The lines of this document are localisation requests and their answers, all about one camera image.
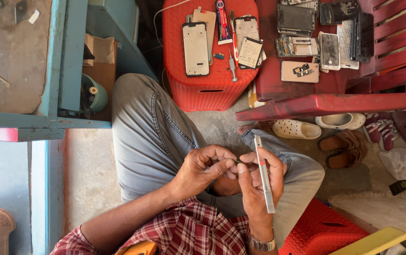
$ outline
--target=yellow plastic basket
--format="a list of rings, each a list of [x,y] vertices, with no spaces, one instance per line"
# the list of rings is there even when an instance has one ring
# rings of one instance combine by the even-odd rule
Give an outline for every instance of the yellow plastic basket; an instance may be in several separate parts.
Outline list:
[[[405,231],[394,227],[387,227],[330,255],[376,255],[402,241],[406,241]]]

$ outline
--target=plaid shirt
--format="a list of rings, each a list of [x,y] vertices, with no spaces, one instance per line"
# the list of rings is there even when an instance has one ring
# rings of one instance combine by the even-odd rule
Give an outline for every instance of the plaid shirt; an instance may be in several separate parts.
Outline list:
[[[161,254],[246,255],[247,216],[227,219],[214,206],[191,197],[174,204],[138,229],[120,248],[154,242]],[[99,255],[80,227],[60,240],[51,255]]]

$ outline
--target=glue tube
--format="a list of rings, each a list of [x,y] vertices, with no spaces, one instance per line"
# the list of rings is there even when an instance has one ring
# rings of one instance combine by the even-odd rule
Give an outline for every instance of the glue tube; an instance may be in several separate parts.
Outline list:
[[[227,20],[227,12],[225,10],[225,2],[223,0],[216,0],[216,13],[217,24],[219,25],[219,42],[218,44],[232,43],[233,39],[230,37],[230,28]]]

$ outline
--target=wristwatch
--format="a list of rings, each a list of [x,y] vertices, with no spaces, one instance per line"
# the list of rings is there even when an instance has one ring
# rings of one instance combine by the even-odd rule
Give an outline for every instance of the wristwatch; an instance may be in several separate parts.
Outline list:
[[[250,237],[250,245],[257,251],[272,251],[276,248],[276,238],[275,236],[269,242],[262,242],[252,234],[250,234],[250,228],[247,227],[247,233]]]

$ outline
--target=jeans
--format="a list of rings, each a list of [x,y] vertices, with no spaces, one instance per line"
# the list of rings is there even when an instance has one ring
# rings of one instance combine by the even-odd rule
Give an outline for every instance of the jeans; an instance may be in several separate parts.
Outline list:
[[[112,130],[123,202],[170,182],[189,151],[207,145],[194,123],[160,85],[142,74],[125,74],[116,81]],[[280,248],[319,189],[325,172],[316,161],[263,130],[250,129],[242,135],[242,141],[253,151],[255,134],[262,138],[264,148],[287,165],[284,193],[273,218]],[[208,191],[209,187],[197,195],[201,203],[217,207],[227,218],[245,215],[242,194],[214,196]]]

